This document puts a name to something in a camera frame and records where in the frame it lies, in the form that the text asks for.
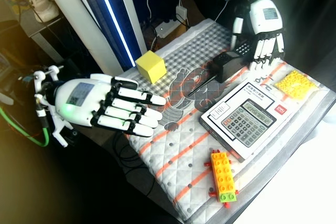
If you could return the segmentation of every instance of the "led light strip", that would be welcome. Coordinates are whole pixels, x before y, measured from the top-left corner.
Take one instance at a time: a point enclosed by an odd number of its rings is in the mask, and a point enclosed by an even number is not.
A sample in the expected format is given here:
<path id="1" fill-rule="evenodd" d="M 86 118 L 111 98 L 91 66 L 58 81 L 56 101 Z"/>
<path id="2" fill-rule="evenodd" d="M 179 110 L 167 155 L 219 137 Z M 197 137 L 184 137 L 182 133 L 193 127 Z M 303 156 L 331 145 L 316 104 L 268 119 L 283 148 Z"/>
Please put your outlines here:
<path id="1" fill-rule="evenodd" d="M 127 52 L 127 54 L 128 54 L 128 57 L 129 57 L 130 60 L 131 60 L 132 66 L 135 67 L 135 63 L 134 63 L 133 57 L 132 57 L 132 55 L 131 55 L 130 49 L 128 48 L 127 43 L 126 43 L 125 38 L 124 38 L 124 35 L 123 35 L 122 32 L 121 32 L 121 29 L 120 29 L 120 26 L 119 26 L 119 24 L 118 24 L 118 21 L 117 21 L 115 15 L 114 15 L 113 10 L 112 10 L 111 4 L 110 4 L 109 0 L 104 0 L 104 1 L 105 1 L 106 6 L 107 6 L 107 9 L 109 10 L 109 13 L 110 13 L 111 18 L 112 18 L 112 20 L 113 20 L 113 22 L 114 22 L 114 25 L 116 26 L 116 29 L 117 29 L 117 31 L 118 31 L 118 33 L 119 33 L 119 36 L 120 36 L 120 38 L 121 38 L 121 41 L 122 41 L 122 43 L 123 43 L 123 45 L 124 45 L 124 47 L 125 47 L 125 49 L 126 49 L 126 52 Z"/>

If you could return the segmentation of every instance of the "orange lego block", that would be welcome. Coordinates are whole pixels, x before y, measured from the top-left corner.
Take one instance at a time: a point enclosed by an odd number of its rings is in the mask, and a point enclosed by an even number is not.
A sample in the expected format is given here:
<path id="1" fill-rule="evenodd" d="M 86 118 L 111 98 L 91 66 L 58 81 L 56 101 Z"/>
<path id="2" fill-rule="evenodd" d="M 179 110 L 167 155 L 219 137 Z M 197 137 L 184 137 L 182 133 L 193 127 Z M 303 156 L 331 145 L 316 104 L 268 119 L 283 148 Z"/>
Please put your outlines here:
<path id="1" fill-rule="evenodd" d="M 226 153 L 212 153 L 211 163 L 218 195 L 234 193 L 236 188 Z"/>

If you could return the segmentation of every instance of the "red logo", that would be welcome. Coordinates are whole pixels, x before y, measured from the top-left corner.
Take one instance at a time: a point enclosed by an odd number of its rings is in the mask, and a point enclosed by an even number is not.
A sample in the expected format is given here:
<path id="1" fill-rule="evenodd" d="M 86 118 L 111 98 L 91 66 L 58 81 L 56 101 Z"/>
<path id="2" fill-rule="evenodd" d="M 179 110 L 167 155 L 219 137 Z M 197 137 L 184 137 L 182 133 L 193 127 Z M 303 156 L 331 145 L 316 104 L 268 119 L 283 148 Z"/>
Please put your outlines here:
<path id="1" fill-rule="evenodd" d="M 283 106 L 280 104 L 274 109 L 276 112 L 278 112 L 280 115 L 283 115 L 287 109 L 285 109 Z"/>

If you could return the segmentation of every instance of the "power strip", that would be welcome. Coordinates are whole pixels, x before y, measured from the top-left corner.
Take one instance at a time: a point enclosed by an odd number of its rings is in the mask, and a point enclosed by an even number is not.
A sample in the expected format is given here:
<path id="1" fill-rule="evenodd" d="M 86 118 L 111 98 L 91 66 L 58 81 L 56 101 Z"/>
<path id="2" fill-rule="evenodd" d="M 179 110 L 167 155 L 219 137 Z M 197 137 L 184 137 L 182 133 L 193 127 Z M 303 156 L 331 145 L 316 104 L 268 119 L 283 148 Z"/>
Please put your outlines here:
<path id="1" fill-rule="evenodd" d="M 176 7 L 176 16 L 179 21 L 184 22 L 187 19 L 187 9 L 182 6 Z M 156 34 L 160 38 L 167 37 L 173 30 L 177 29 L 178 26 L 181 24 L 178 20 L 170 20 L 168 23 L 162 22 L 156 28 Z"/>

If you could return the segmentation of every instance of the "cartoon print on mat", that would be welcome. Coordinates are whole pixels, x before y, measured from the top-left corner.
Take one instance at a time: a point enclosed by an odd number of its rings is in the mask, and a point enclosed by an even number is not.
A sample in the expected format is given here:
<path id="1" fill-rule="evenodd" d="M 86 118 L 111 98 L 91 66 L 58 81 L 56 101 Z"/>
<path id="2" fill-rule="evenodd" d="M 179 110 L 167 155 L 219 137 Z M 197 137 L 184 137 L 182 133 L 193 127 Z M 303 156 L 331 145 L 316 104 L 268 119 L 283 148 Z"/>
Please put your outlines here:
<path id="1" fill-rule="evenodd" d="M 169 96 L 167 97 L 168 102 L 161 110 L 163 118 L 159 122 L 161 125 L 164 125 L 166 130 L 175 131 L 178 129 L 179 125 L 177 122 L 182 118 L 184 109 L 191 103 L 194 103 L 197 110 L 205 112 L 222 95 L 226 83 L 218 83 L 216 80 L 213 80 L 192 96 L 188 96 L 191 91 L 209 78 L 208 63 L 192 71 L 181 68 L 176 78 L 171 82 Z"/>

